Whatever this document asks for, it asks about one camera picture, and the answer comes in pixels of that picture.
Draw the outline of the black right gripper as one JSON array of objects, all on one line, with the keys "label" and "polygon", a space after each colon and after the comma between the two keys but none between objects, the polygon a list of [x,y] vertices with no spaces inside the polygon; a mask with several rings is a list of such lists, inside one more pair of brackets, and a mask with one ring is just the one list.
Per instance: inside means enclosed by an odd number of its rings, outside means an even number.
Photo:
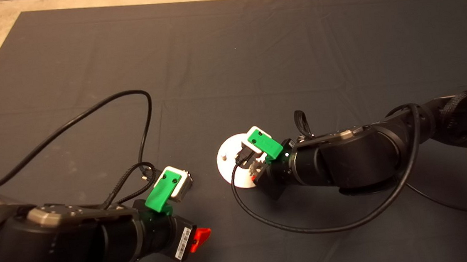
[{"label": "black right gripper", "polygon": [[269,199],[277,201],[288,186],[300,185],[296,171],[295,141],[285,139],[281,143],[282,149],[274,160],[266,160],[258,174],[252,175],[252,182]]}]

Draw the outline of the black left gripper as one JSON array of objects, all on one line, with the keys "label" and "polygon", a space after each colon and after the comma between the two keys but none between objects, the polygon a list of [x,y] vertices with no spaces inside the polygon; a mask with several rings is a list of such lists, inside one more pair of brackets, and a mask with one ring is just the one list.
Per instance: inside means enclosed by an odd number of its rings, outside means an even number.
[{"label": "black left gripper", "polygon": [[143,229],[139,259],[157,253],[184,262],[190,252],[195,253],[211,235],[210,228],[197,228],[195,223],[174,215],[168,203],[162,212],[148,208],[143,199],[134,201],[133,207],[138,210]]}]

